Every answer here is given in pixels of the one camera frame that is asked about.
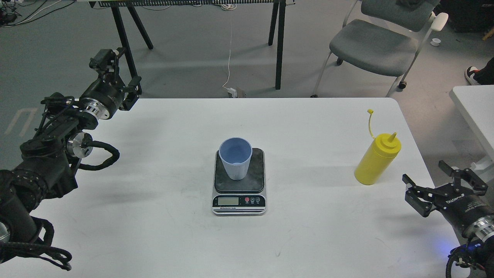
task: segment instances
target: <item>blue plastic cup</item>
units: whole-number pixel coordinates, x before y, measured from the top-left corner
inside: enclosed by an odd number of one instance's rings
[[[245,178],[252,157],[252,146],[239,137],[226,139],[219,147],[219,157],[226,174],[235,181]]]

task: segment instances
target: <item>robotic arm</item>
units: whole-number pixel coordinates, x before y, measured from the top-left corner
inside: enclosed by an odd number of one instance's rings
[[[439,168],[452,177],[453,182],[436,189],[417,186],[403,175],[407,185],[405,201],[423,217],[438,210],[467,239],[465,245],[451,251],[447,278],[451,278],[455,262],[462,268],[483,270],[488,278],[494,278],[494,210],[479,198],[488,187],[471,169],[455,170],[442,160]],[[462,186],[461,180],[472,189]]]
[[[119,76],[118,60],[124,52],[124,48],[102,49],[91,59],[89,66],[98,72],[98,78],[79,100],[54,93],[41,101],[45,110],[40,126],[34,137],[20,146],[23,162],[12,171],[0,171],[0,263],[16,256],[37,257],[71,269],[71,254],[51,247],[51,223],[29,213],[42,200],[61,198],[76,189],[78,169],[101,170],[119,158],[117,149],[93,141],[82,130],[94,130],[98,120],[111,119],[117,109],[130,110],[139,99],[141,78],[135,76],[125,86]],[[81,164],[94,147],[104,148],[112,156],[97,166]],[[39,238],[42,229],[43,239]]]

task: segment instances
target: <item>digital kitchen scale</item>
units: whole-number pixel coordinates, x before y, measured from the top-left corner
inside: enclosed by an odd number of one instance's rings
[[[218,216],[261,215],[266,211],[264,152],[252,148],[247,176],[234,181],[226,174],[216,152],[212,209]]]

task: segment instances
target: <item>cup rim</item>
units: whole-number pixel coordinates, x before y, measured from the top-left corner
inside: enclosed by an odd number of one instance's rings
[[[220,157],[220,159],[221,159],[221,162],[226,163],[226,164],[228,164],[228,165],[233,165],[233,166],[238,165],[238,164],[233,164],[233,163],[229,163],[228,161],[225,161],[225,160],[223,159],[223,156],[221,155],[221,151],[220,151],[221,146],[222,146],[222,145],[223,145],[226,141],[231,140],[231,139],[242,139],[243,141],[247,142],[247,144],[248,144],[248,145],[249,145],[249,147],[250,147],[250,154],[249,154],[248,158],[247,158],[244,162],[242,162],[242,163],[245,163],[246,161],[248,161],[248,160],[252,157],[252,145],[250,144],[250,142],[249,142],[249,141],[247,141],[246,139],[242,138],[242,137],[231,137],[231,138],[228,138],[228,139],[226,139],[225,141],[223,141],[223,143],[221,143],[221,145],[219,146],[219,149],[218,149],[218,154],[219,154],[219,157]]]

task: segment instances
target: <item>person's foot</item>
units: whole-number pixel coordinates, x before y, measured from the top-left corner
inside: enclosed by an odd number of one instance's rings
[[[477,80],[473,79],[475,73],[478,72],[479,69],[476,67],[469,67],[465,70],[465,78],[470,83],[470,85],[480,85]]]

